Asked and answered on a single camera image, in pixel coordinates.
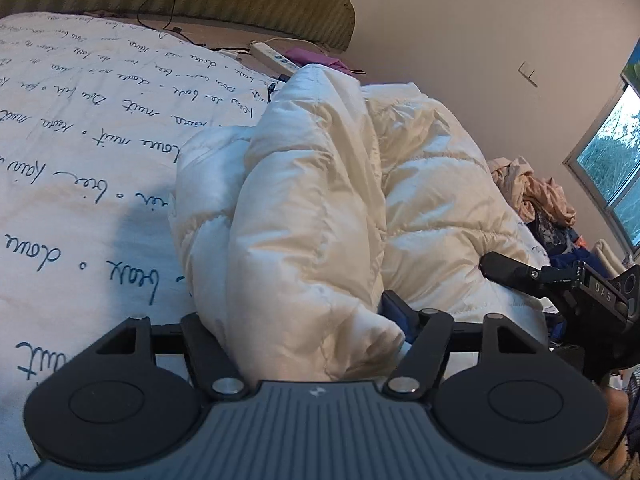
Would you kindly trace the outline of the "white wall switch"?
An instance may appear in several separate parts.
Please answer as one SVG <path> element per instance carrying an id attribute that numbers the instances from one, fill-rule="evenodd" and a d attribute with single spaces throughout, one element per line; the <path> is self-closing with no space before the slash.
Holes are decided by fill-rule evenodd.
<path id="1" fill-rule="evenodd" d="M 536 81 L 536 70 L 526 61 L 521 62 L 521 65 L 518 66 L 518 73 L 533 87 L 538 87 L 538 82 Z"/>

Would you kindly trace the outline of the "white script-printed bedsheet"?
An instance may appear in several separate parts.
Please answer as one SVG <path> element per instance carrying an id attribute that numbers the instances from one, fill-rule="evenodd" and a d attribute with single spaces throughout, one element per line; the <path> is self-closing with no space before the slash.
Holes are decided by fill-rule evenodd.
<path id="1" fill-rule="evenodd" d="M 167 32 L 52 13 L 1 22 L 1 474 L 37 463 L 40 382 L 99 336 L 192 308 L 168 210 L 181 149 L 256 124 L 267 75 Z"/>

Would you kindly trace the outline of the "cream rolled towel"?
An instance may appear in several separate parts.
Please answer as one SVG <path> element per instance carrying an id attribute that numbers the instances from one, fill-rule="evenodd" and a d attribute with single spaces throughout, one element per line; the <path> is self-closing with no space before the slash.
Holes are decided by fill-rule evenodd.
<path id="1" fill-rule="evenodd" d="M 613 249 L 603 238 L 593 244 L 591 252 L 611 278 L 615 278 L 617 275 L 627 271 L 627 267 L 622 263 L 622 260 L 615 255 Z"/>

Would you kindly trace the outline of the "white puffer jacket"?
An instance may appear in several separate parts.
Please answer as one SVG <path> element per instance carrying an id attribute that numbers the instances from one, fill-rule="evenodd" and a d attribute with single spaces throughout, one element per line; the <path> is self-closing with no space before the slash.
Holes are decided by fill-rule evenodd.
<path id="1" fill-rule="evenodd" d="M 544 302 L 484 278 L 548 257 L 454 114 L 414 84 L 309 65 L 253 127 L 182 149 L 169 224 L 196 310 L 249 382 L 378 378 L 408 351 L 392 290 L 459 322 L 547 340 Z"/>

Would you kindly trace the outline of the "side wall window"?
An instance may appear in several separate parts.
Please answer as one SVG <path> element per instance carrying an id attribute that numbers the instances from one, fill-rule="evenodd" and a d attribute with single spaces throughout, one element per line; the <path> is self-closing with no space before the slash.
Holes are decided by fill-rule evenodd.
<path id="1" fill-rule="evenodd" d="M 620 247 L 639 255 L 639 49 L 628 58 L 613 95 L 564 160 Z"/>

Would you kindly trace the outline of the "white power strip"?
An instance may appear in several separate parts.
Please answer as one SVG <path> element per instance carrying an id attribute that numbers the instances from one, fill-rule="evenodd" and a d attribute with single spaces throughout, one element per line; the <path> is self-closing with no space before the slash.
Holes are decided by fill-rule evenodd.
<path id="1" fill-rule="evenodd" d="M 250 43 L 250 55 L 279 75 L 293 76 L 299 66 L 263 41 Z"/>

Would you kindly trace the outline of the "peach crumpled garment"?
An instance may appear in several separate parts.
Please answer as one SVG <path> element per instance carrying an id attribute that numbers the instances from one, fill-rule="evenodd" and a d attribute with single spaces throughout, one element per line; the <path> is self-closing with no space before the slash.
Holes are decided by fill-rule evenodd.
<path id="1" fill-rule="evenodd" d="M 502 196 L 525 223 L 533 222 L 539 211 L 563 228 L 575 225 L 577 211 L 562 186 L 553 178 L 538 178 L 525 158 L 499 157 L 491 159 L 488 167 Z"/>

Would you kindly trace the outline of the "dark blue clothes pile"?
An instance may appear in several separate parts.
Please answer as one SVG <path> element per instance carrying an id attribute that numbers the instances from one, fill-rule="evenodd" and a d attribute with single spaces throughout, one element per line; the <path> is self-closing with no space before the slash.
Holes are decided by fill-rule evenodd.
<path id="1" fill-rule="evenodd" d="M 541 244 L 550 260 L 550 264 L 557 269 L 571 268 L 574 263 L 582 261 L 596 270 L 605 278 L 612 278 L 613 274 L 605 269 L 600 259 L 589 249 L 578 246 L 578 235 L 572 228 L 566 228 L 553 222 L 541 210 L 535 210 L 535 218 L 527 223 L 537 242 Z"/>

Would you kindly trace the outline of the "purple garment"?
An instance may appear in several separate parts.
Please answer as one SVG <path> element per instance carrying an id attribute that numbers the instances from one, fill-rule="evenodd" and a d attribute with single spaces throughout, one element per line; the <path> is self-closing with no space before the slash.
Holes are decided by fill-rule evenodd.
<path id="1" fill-rule="evenodd" d="M 345 74 L 350 73 L 350 69 L 342 60 L 323 53 L 309 51 L 303 48 L 292 48 L 285 51 L 285 56 L 299 66 L 320 64 Z"/>

